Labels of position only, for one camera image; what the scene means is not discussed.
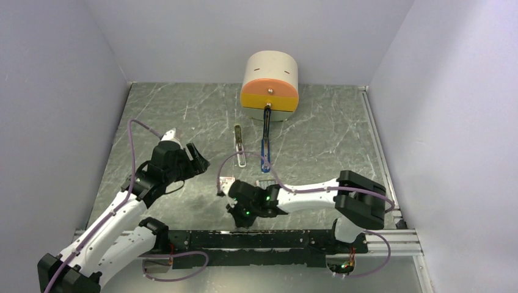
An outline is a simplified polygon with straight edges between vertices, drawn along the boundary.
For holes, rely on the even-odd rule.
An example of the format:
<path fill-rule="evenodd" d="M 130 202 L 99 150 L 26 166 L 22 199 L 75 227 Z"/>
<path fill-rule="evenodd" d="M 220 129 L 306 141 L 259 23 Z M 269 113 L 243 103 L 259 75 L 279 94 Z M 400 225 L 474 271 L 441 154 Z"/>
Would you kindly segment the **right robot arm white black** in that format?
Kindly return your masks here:
<path fill-rule="evenodd" d="M 262 188 L 240 180 L 220 181 L 217 194 L 228 197 L 227 211 L 238 228 L 251 227 L 258 217 L 333 208 L 341 216 L 329 243 L 338 253 L 350 248 L 361 232 L 383 229 L 386 206 L 393 204 L 383 185 L 350 170 L 336 179 L 301 186 L 275 183 Z"/>

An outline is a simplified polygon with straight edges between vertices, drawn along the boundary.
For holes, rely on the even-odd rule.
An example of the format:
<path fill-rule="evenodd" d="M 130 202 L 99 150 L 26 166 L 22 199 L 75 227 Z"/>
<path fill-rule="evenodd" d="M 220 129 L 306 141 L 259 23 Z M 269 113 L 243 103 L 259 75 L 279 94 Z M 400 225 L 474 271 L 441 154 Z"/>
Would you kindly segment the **red white staple box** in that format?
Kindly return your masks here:
<path fill-rule="evenodd" d="M 234 178 L 234 177 L 221 176 L 219 178 L 219 183 L 220 183 L 221 187 L 230 186 L 235 182 L 235 180 L 236 180 L 236 178 Z"/>

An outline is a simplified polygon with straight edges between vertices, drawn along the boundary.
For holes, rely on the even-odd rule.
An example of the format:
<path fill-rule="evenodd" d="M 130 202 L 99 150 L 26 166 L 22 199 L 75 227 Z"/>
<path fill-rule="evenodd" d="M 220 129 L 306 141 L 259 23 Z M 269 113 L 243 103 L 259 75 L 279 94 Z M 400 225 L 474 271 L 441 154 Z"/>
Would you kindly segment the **blue black stapler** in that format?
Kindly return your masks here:
<path fill-rule="evenodd" d="M 263 112 L 263 135 L 261 140 L 261 171 L 263 173 L 270 172 L 270 147 L 269 147 L 269 129 L 270 129 L 271 107 L 267 105 Z"/>

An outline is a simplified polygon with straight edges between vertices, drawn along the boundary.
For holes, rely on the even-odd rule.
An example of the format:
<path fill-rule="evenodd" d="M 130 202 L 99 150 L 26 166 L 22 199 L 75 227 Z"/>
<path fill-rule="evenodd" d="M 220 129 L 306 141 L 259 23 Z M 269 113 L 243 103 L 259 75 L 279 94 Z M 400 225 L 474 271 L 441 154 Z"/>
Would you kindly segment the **staple box tray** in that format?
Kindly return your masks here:
<path fill-rule="evenodd" d="M 275 185 L 277 182 L 275 180 L 270 179 L 262 179 L 256 181 L 256 186 L 260 187 L 261 189 L 267 189 L 271 185 Z"/>

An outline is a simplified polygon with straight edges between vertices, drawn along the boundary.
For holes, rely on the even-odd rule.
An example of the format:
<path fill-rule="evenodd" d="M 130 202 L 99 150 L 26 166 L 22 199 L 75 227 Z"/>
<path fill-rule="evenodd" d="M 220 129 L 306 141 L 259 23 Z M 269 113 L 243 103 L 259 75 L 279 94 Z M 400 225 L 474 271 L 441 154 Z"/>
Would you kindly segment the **beige white stapler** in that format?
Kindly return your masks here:
<path fill-rule="evenodd" d="M 244 154 L 243 129 L 240 124 L 234 125 L 234 143 L 237 154 L 238 166 L 246 167 L 246 155 Z"/>

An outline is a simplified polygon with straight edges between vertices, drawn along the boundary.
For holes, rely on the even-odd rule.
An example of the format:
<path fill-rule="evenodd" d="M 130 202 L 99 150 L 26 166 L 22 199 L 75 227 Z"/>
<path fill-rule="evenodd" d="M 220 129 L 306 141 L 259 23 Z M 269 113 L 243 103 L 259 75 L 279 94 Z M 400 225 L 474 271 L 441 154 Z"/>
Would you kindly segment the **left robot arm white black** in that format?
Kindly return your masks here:
<path fill-rule="evenodd" d="M 169 185 L 205 173 L 210 166 L 193 143 L 162 140 L 151 158 L 132 172 L 109 207 L 72 244 L 56 256 L 47 253 L 37 264 L 42 292 L 100 292 L 134 259 L 148 252 L 174 255 L 169 227 L 152 217 L 119 239 L 129 222 L 140 217 Z"/>

